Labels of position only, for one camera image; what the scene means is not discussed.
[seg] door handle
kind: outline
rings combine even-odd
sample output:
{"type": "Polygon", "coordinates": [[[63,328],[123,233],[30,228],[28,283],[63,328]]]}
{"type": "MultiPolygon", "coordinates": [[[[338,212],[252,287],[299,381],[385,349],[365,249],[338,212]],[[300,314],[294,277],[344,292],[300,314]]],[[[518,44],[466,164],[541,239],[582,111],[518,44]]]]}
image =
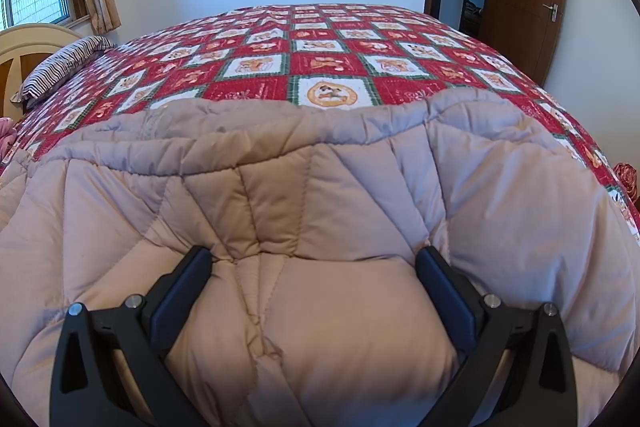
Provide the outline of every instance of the door handle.
{"type": "Polygon", "coordinates": [[[559,6],[557,4],[553,4],[551,6],[549,6],[548,4],[543,4],[542,6],[551,10],[551,22],[556,22],[556,19],[558,18],[559,6]]]}

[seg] pink clothing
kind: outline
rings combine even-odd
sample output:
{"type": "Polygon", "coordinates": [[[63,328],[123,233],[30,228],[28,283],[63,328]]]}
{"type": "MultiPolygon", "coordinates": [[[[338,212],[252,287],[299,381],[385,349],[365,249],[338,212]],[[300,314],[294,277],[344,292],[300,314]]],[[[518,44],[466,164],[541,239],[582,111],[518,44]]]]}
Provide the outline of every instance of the pink clothing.
{"type": "Polygon", "coordinates": [[[17,133],[11,118],[0,118],[0,160],[15,142],[17,133]]]}

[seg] quilted comforter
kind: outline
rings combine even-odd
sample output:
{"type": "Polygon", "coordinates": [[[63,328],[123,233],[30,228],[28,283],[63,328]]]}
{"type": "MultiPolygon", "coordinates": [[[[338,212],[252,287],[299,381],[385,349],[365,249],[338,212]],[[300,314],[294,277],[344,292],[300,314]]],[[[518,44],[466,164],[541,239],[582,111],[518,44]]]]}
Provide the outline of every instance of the quilted comforter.
{"type": "Polygon", "coordinates": [[[564,108],[487,45],[399,7],[251,7],[136,39],[27,115],[3,164],[17,149],[40,158],[82,126],[181,98],[357,108],[424,100],[463,86],[492,90],[538,120],[593,171],[640,243],[638,211],[594,140],[564,108]]]}
{"type": "Polygon", "coordinates": [[[167,365],[212,426],[418,425],[458,367],[415,275],[428,244],[509,305],[558,304],[581,426],[638,349],[640,248],[617,205],[486,90],[175,102],[20,151],[2,179],[0,372],[42,427],[69,304],[144,294],[192,245],[216,263],[167,365]]]}

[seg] bedsheet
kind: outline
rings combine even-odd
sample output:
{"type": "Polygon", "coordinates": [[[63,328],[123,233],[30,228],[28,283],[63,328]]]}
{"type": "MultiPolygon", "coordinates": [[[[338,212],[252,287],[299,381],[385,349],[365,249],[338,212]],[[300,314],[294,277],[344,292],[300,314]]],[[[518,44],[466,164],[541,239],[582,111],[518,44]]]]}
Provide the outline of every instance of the bedsheet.
{"type": "Polygon", "coordinates": [[[82,126],[172,100],[261,98],[349,109],[447,87],[496,92],[591,169],[640,244],[640,215],[596,142],[548,92],[486,44],[412,10],[363,4],[255,6],[172,26],[104,54],[17,125],[40,158],[82,126]]]}

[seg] wooden headboard panel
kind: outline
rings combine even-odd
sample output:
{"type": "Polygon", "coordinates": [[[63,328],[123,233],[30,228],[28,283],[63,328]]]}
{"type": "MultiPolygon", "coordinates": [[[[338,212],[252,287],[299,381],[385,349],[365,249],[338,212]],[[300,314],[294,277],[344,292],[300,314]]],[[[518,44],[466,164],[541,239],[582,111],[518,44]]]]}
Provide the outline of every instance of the wooden headboard panel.
{"type": "Polygon", "coordinates": [[[34,68],[81,36],[55,24],[23,24],[0,32],[0,116],[22,117],[22,104],[11,97],[34,68]]]}

